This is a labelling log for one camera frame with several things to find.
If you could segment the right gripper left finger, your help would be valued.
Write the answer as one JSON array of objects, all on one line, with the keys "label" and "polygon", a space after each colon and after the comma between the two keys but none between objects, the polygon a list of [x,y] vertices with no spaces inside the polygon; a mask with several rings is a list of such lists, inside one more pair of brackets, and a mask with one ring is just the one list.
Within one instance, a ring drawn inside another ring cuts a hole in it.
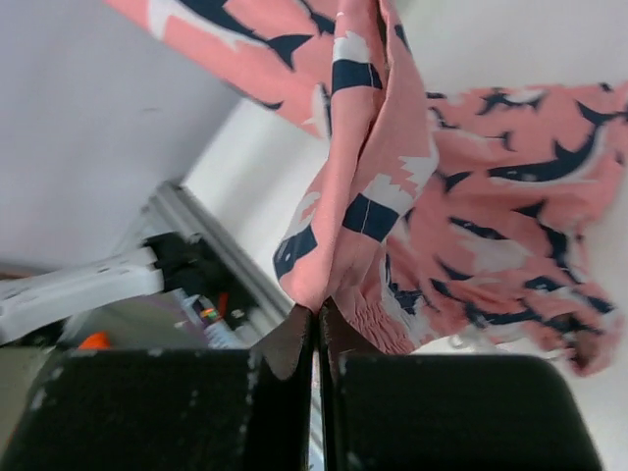
[{"label": "right gripper left finger", "polygon": [[249,349],[75,350],[26,403],[5,470],[303,470],[312,314]]}]

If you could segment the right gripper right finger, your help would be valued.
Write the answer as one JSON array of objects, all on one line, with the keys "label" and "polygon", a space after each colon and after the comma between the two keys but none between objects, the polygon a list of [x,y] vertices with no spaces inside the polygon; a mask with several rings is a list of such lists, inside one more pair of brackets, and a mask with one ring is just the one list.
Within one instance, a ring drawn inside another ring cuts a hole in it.
[{"label": "right gripper right finger", "polygon": [[332,301],[319,315],[329,470],[599,470],[566,382],[512,354],[384,355]]}]

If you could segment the pink shark print shorts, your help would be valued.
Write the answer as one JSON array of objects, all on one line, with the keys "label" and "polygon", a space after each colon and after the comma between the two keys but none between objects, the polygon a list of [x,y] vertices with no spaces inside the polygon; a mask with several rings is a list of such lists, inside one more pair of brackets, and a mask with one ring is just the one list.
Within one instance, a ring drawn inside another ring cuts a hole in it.
[{"label": "pink shark print shorts", "polygon": [[332,300],[385,353],[472,329],[581,376],[612,361],[624,318],[584,231],[625,174],[625,84],[428,91],[390,1],[114,8],[328,140],[273,256],[295,303]]}]

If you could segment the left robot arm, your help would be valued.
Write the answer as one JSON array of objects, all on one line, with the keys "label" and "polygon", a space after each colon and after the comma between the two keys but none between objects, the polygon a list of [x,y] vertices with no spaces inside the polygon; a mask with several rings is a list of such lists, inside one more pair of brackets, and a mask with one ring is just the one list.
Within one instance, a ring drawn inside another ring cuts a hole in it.
[{"label": "left robot arm", "polygon": [[117,301],[182,290],[204,296],[227,289],[230,276],[201,238],[154,235],[137,248],[87,265],[1,283],[1,343]]}]

